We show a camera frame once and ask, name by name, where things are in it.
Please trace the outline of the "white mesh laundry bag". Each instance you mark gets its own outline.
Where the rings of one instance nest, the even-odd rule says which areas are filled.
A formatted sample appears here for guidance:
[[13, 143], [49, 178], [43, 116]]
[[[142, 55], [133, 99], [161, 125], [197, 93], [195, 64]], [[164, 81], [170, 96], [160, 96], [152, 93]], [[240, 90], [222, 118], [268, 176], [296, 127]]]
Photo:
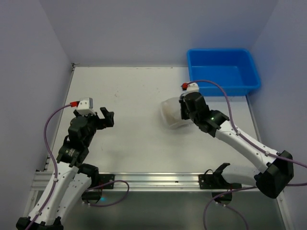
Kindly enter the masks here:
[[160, 103], [160, 114], [164, 126], [169, 129], [177, 129], [192, 123], [191, 120], [181, 118], [179, 97], [169, 98]]

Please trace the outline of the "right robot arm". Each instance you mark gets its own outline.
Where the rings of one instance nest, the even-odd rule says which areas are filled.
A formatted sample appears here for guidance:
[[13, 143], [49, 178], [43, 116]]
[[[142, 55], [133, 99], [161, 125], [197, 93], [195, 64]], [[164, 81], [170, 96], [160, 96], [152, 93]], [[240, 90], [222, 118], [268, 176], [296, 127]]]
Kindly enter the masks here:
[[223, 163], [211, 174], [202, 174], [200, 179], [216, 189], [235, 188], [236, 184], [257, 187], [269, 198], [276, 198], [294, 176], [293, 157], [287, 152], [264, 147], [231, 124], [230, 118], [218, 110], [209, 109], [199, 92], [180, 96], [180, 113], [183, 120], [191, 120], [202, 132], [228, 144], [242, 154], [254, 166], [246, 169]]

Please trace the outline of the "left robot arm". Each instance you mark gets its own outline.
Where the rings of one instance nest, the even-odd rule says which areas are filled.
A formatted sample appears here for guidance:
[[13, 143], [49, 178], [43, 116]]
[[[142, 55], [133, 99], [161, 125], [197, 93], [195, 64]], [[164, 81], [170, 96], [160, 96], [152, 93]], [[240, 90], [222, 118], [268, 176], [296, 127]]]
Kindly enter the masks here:
[[100, 108], [96, 112], [74, 111], [68, 135], [54, 162], [54, 172], [38, 203], [27, 217], [16, 223], [19, 230], [62, 230], [68, 213], [91, 185], [98, 184], [98, 168], [85, 164], [89, 145], [97, 130], [114, 125], [114, 112]]

